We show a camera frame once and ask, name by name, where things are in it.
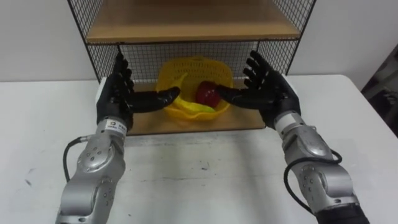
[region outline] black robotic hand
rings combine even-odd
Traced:
[[[259,110],[265,124],[275,129],[274,120],[286,111],[301,114],[300,102],[286,79],[275,71],[259,53],[250,52],[243,73],[248,77],[247,89],[234,89],[219,85],[217,91],[228,103],[247,109]]]
[[[96,102],[97,123],[105,117],[122,119],[127,130],[132,128],[134,113],[146,113],[160,110],[170,105],[180,94],[177,87],[164,91],[134,91],[131,70],[122,54],[116,56],[112,74],[101,82],[100,95]]]

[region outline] red apple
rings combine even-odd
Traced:
[[[221,100],[221,97],[216,92],[217,84],[209,81],[203,81],[199,84],[196,102],[216,108]]]

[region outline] black cable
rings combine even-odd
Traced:
[[[63,173],[65,174],[65,179],[67,180],[67,182],[69,182],[70,178],[69,178],[69,171],[68,171],[68,165],[67,165],[67,156],[68,156],[68,152],[69,149],[78,144],[81,143],[81,137],[78,137],[74,140],[72,140],[70,143],[68,143],[67,147],[65,148],[64,152],[63,152],[63,158],[62,158],[62,165],[63,165]]]
[[[331,153],[333,155],[335,155],[337,157],[337,160],[330,160],[330,159],[321,159],[321,158],[316,158],[316,157],[306,157],[306,158],[300,158],[300,159],[296,159],[293,162],[291,162],[289,165],[287,165],[287,167],[285,168],[285,172],[284,172],[284,184],[286,187],[286,190],[288,191],[288,193],[290,194],[290,196],[292,196],[292,198],[304,209],[306,209],[306,211],[308,211],[309,213],[312,213],[311,208],[306,205],[304,202],[302,202],[293,192],[293,190],[290,188],[289,185],[289,181],[287,180],[287,176],[289,174],[289,171],[292,169],[293,166],[302,163],[302,162],[321,162],[321,163],[326,163],[326,164],[339,164],[340,162],[342,162],[343,158],[340,154],[338,154],[336,151],[331,149]]]

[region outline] label sticker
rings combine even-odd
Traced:
[[[112,119],[106,120],[105,130],[117,131],[117,132],[123,134],[123,136],[126,136],[126,134],[127,134],[127,128],[125,127],[125,125],[123,125],[119,121],[115,121]]]

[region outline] wooden shelf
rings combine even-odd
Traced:
[[[235,82],[243,87],[243,82]],[[154,90],[155,84],[134,85],[136,91]],[[134,115],[134,126],[127,135],[186,133],[198,131],[227,131],[261,129],[264,122],[258,111],[230,106],[218,118],[211,121],[184,121],[171,118],[164,110]]]
[[[104,0],[89,43],[299,37],[270,0]]]

